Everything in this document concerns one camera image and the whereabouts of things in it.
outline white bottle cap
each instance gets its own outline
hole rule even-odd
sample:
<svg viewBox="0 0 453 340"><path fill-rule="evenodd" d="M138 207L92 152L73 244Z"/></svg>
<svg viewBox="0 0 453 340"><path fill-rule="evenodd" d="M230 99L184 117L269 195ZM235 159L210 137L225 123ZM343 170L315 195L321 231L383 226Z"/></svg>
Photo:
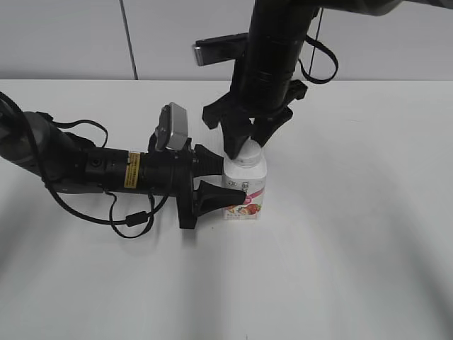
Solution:
<svg viewBox="0 0 453 340"><path fill-rule="evenodd" d="M238 157L233 160L236 165L250 168L257 165L263 157L261 146L254 140L248 139L243 145Z"/></svg>

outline white bottle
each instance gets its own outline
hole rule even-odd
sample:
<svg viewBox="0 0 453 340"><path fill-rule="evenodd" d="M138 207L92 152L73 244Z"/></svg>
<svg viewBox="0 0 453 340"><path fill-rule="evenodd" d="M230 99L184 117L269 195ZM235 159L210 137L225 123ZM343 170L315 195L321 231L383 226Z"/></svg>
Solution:
<svg viewBox="0 0 453 340"><path fill-rule="evenodd" d="M224 209L225 220L257 220L260 217L267 173L263 150L254 140L247 140L235 160L225 156L224 187L247 194L242 205Z"/></svg>

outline yellow sticker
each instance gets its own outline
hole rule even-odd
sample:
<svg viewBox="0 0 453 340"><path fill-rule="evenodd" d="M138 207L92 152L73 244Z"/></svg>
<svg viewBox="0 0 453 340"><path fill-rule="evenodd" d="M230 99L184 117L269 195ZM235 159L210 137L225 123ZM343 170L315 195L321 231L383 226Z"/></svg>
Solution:
<svg viewBox="0 0 453 340"><path fill-rule="evenodd" d="M125 177L125 188L126 189L136 189L137 188L137 182L139 179L139 170L140 170L140 153L129 152L129 157L127 158L127 168L126 168L126 177Z"/></svg>

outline white table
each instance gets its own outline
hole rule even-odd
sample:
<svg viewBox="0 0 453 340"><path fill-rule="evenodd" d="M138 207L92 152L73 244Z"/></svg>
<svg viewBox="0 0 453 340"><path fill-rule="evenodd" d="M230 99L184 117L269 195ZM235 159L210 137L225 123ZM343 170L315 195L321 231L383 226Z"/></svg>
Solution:
<svg viewBox="0 0 453 340"><path fill-rule="evenodd" d="M200 116L228 86L0 81L24 110L97 120L139 151L175 101L219 152ZM265 148L260 222L213 213L184 232L171 199L127 241L1 161L0 339L453 339L453 82L339 81L292 108ZM106 217L111 198L67 201ZM122 195L115 214L147 208Z"/></svg>

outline cable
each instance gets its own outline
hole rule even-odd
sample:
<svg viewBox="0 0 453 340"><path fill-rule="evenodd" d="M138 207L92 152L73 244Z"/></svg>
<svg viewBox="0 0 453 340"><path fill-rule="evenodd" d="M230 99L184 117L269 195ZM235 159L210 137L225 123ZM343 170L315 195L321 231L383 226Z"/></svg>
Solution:
<svg viewBox="0 0 453 340"><path fill-rule="evenodd" d="M164 204L165 204L164 201L166 201L168 199L168 196L164 196L158 205L158 207L160 206L159 209L157 209L154 207L154 204L156 203L156 201L154 200L154 196L152 194L148 194L149 203L151 204L151 212L149 212L147 214L147 217L149 218L148 223L147 223L146 227L142 230L142 232L140 232L139 234L134 235L134 236L127 236L127 235L124 235L117 228L117 226L115 225L115 221L113 221L113 208L115 207L115 204L118 200L117 196L114 193L111 193L109 191L106 191L105 194L113 197L113 202L112 202L112 205L110 206L110 209L108 212L110 226L112 227L113 231L118 236L122 237L123 239L136 239L142 235L145 235L147 232L149 232L149 230L151 230L151 228L153 227L153 224L154 224L154 214L156 214L164 206Z"/></svg>
<svg viewBox="0 0 453 340"><path fill-rule="evenodd" d="M59 122L55 122L54 118L49 113L38 111L37 114L40 115L41 117L43 117L44 119L46 119L46 121L52 123L57 128L63 129L63 130L75 128L77 125L80 125L80 124L88 124L88 125L95 126L98 129L101 129L105 133L104 144L102 144L101 147L105 147L107 145L108 130L105 127L103 127L101 124L99 124L98 122L95 122L94 120L80 119L80 120L76 120L75 122L70 122L70 123L59 123Z"/></svg>
<svg viewBox="0 0 453 340"><path fill-rule="evenodd" d="M325 46L322 42L318 41L318 40L315 40L313 38L311 38L310 36L306 36L305 37L305 40L307 43L309 43L311 46L313 46L314 48L324 52L329 58L331 58L332 62L334 63L335 65L335 71L334 73L332 74L332 76L330 76L329 78L326 78L326 79L317 79L317 78L314 78L312 77L304 68L304 65L302 64L302 61L300 59L298 59L298 62L300 64L300 70L302 72L302 74L304 75L305 79L310 81L311 83L313 84L317 84L317 85L323 85L323 84L327 84L328 82L330 82L333 78L335 78L335 76L337 75L338 73L338 68L339 68L339 63L338 63L338 58L336 57L335 53L332 52L332 50L330 50L327 46Z"/></svg>
<svg viewBox="0 0 453 340"><path fill-rule="evenodd" d="M324 15L324 8L321 8L321 13L319 14L318 29L316 30L316 40L319 40L319 33L321 32L321 22L323 20L323 15ZM315 51L316 51L316 48L313 46L313 51L311 53L311 60L310 60L310 69L309 69L310 76L311 76L311 70L313 69Z"/></svg>

